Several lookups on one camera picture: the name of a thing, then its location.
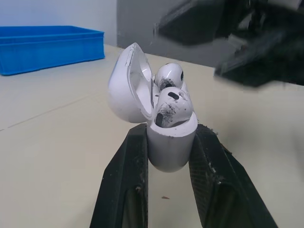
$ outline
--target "table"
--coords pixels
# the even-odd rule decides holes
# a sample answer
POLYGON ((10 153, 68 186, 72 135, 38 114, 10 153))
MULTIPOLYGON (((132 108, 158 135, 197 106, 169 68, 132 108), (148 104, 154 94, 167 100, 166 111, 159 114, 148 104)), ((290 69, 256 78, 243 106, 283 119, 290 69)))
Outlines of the table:
MULTIPOLYGON (((121 51, 106 45, 103 60, 0 76, 0 227, 89 227, 104 169, 135 126, 106 101, 121 51)), ((245 89, 210 67, 147 57, 154 73, 183 67, 200 123, 243 164, 278 226, 303 227, 304 87, 245 89)), ((188 165, 149 166, 149 227, 201 227, 188 165)))

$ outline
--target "blue plastic bin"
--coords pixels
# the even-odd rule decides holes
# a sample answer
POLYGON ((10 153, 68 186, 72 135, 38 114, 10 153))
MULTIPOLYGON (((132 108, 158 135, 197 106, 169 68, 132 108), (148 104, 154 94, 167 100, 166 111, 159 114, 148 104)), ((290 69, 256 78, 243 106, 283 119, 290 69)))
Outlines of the blue plastic bin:
POLYGON ((104 32, 74 26, 0 27, 2 75, 104 57, 104 32))

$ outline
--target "white earbud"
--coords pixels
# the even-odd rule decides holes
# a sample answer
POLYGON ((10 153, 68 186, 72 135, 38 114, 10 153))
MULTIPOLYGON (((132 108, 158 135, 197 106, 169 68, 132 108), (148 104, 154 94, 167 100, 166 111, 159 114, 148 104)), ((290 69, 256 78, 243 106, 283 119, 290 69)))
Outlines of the white earbud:
POLYGON ((168 87, 161 91, 156 107, 155 124, 170 128, 191 118, 193 105, 189 96, 179 88, 168 87))
POLYGON ((184 81, 184 72, 177 63, 167 63, 162 66, 155 75, 155 84, 160 91, 167 87, 176 87, 181 89, 184 81))

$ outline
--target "case lid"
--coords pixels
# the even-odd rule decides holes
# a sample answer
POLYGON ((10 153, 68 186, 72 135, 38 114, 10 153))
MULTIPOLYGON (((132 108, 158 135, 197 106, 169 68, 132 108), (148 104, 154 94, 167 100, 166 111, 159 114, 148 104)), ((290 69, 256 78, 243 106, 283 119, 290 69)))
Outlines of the case lid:
POLYGON ((143 116, 151 120, 153 116, 152 72, 146 55, 137 43, 134 43, 130 49, 127 64, 127 78, 131 93, 143 116))
POLYGON ((121 119, 143 123, 153 118, 152 72, 137 43, 119 56, 108 84, 109 105, 121 119))

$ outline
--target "airpods case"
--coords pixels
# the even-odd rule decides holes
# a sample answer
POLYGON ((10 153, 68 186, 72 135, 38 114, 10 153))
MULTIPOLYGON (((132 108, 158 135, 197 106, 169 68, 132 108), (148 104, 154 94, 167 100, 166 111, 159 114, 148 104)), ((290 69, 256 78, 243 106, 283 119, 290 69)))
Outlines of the airpods case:
MULTIPOLYGON (((189 95, 186 83, 182 91, 189 95)), ((147 124, 148 157, 151 164, 164 172, 181 169, 189 159, 198 120, 190 119, 170 128, 155 124, 160 91, 153 82, 148 60, 137 43, 119 56, 108 83, 108 104, 121 119, 147 124)))

